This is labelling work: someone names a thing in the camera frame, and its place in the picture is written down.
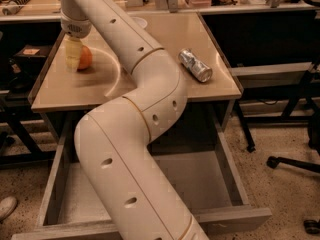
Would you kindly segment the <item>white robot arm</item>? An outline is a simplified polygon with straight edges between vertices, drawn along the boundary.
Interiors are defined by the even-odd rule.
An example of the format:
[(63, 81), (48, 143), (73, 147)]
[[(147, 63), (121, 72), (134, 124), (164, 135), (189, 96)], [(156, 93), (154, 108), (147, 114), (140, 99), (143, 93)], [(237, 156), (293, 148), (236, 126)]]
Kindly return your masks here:
[(181, 116), (186, 83), (165, 48), (112, 0), (61, 0), (70, 37), (95, 27), (136, 83), (88, 112), (74, 144), (80, 164), (123, 240), (209, 240), (147, 146)]

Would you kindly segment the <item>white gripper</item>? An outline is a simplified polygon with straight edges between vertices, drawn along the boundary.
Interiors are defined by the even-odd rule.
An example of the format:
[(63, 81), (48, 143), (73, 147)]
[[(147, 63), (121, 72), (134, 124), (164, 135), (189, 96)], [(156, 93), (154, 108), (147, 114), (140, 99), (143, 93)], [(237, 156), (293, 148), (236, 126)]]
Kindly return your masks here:
[(61, 13), (61, 28), (69, 35), (65, 41), (65, 61), (66, 66), (71, 72), (75, 72), (80, 64), (82, 53), (82, 42), (91, 31), (89, 20), (74, 20)]

